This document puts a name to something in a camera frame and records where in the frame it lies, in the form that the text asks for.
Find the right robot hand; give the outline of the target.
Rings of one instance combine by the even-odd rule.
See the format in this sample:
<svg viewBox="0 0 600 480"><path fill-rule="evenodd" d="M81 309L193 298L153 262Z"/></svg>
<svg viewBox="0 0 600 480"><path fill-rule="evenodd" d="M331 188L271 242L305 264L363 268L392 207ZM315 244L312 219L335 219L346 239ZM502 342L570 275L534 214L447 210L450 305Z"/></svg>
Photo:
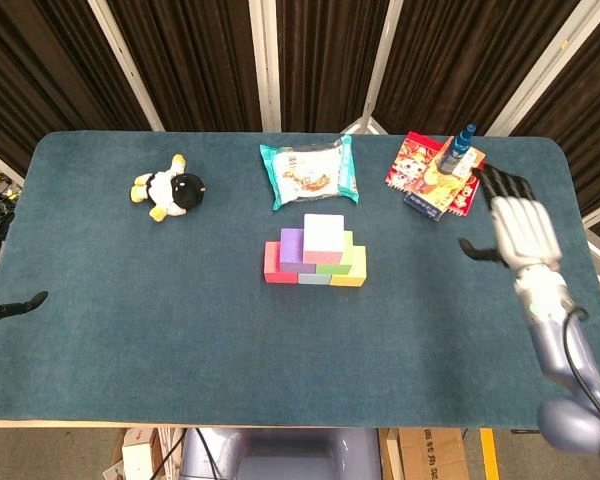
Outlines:
<svg viewBox="0 0 600 480"><path fill-rule="evenodd" d="M463 253L475 261L491 261L519 272L544 265L557 272L562 252L545 206L536 200L528 180L490 164L472 170L480 180L491 215L496 246L477 249L460 238Z"/></svg>

